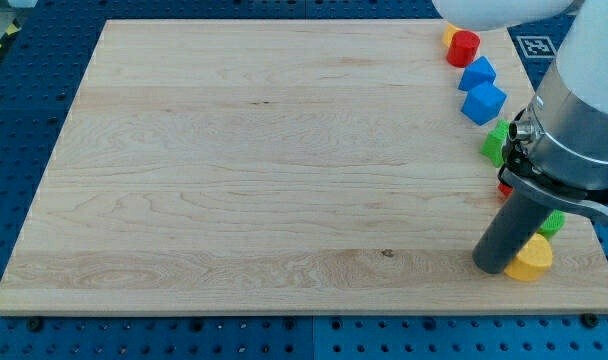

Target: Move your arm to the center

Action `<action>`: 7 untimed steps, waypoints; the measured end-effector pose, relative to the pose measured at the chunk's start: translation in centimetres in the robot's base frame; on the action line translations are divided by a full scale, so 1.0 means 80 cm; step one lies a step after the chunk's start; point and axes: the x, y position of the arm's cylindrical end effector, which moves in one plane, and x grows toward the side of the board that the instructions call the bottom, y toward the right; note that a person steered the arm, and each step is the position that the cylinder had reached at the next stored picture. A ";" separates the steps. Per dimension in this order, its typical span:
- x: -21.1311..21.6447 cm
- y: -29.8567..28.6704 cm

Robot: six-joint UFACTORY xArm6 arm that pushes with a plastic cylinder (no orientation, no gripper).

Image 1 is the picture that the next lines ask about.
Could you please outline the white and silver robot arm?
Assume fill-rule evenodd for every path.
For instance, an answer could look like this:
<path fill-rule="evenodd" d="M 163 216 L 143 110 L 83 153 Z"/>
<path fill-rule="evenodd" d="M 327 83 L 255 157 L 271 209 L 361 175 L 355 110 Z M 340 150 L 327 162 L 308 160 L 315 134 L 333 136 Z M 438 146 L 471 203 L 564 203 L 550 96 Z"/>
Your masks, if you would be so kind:
<path fill-rule="evenodd" d="M 495 225 L 562 210 L 608 225 L 608 1 L 586 1 L 535 95 L 511 123 Z"/>

